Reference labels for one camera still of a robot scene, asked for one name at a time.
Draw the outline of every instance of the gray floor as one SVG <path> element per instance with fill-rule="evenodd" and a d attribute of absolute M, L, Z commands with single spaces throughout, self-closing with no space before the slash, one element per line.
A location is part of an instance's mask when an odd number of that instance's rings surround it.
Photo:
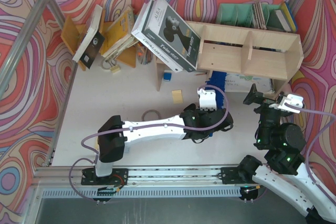
<path fill-rule="evenodd" d="M 38 224 L 301 224 L 291 205 L 268 191 L 251 204 L 231 198 L 118 199 L 105 206 L 82 199 L 44 199 Z"/>

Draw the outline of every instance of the wooden bookshelf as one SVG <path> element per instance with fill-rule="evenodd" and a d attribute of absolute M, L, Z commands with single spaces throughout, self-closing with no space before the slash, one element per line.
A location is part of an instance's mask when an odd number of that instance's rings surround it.
<path fill-rule="evenodd" d="M 198 68 L 274 80 L 277 96 L 299 70 L 303 61 L 300 36 L 297 34 L 252 28 L 188 22 L 201 37 Z M 214 44 L 225 42 L 237 46 Z M 278 51 L 260 48 L 277 49 Z M 157 90 L 160 90 L 164 64 L 156 59 Z"/>

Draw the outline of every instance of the psychedelic wallpaper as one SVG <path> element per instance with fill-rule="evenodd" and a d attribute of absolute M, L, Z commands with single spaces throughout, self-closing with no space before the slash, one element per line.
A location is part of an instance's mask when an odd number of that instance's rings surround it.
<path fill-rule="evenodd" d="M 0 0 L 0 64 L 35 0 Z M 64 14 L 77 24 L 84 23 L 95 4 L 107 9 L 105 20 L 114 20 L 128 5 L 137 12 L 148 0 L 56 0 Z M 187 20 L 213 22 L 220 3 L 247 3 L 257 0 L 168 0 Z M 261 0 L 279 4 L 284 0 Z M 335 96 L 335 0 L 301 0 L 296 7 L 305 61 L 292 82 L 304 95 L 309 108 L 331 111 Z M 45 10 L 15 74 L 0 101 L 0 224 L 22 220 L 25 195 L 34 169 L 46 157 L 53 139 L 59 110 L 64 102 L 71 74 L 71 55 L 60 39 L 60 30 Z M 307 139 L 327 119 L 302 115 L 294 118 Z M 336 193 L 334 185 L 335 128 L 324 134 L 311 160 L 319 176 Z"/>

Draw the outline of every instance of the white table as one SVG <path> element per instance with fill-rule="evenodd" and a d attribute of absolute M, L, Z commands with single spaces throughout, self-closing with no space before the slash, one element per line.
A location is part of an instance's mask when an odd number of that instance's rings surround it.
<path fill-rule="evenodd" d="M 94 153 L 81 147 L 81 140 L 97 130 L 113 115 L 125 121 L 140 121 L 146 110 L 158 110 L 162 118 L 180 114 L 190 103 L 198 102 L 197 88 L 204 84 L 205 75 L 173 73 L 170 82 L 155 89 L 154 64 L 138 64 L 135 69 L 126 65 L 112 74 L 99 67 L 96 59 L 90 70 L 78 69 L 64 121 L 61 127 L 52 166 L 71 166 L 77 159 L 94 159 Z M 172 90 L 182 90 L 183 103 L 174 104 Z M 266 151 L 253 146 L 259 115 L 256 105 L 243 105 L 245 93 L 227 93 L 234 128 L 216 132 L 202 144 L 191 140 L 158 140 L 133 145 L 115 165 L 214 165 L 238 164 L 247 154 L 263 163 Z M 96 139 L 87 143 L 94 147 Z M 78 165 L 90 165 L 79 162 Z"/>

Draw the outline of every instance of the spiral notebook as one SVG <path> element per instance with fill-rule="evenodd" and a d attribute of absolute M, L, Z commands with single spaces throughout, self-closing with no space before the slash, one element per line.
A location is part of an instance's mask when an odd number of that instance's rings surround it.
<path fill-rule="evenodd" d="M 246 92 L 250 91 L 252 84 L 255 83 L 257 90 L 264 94 L 275 93 L 273 80 L 254 77 L 243 76 L 242 74 L 228 73 L 225 78 L 225 92 Z"/>

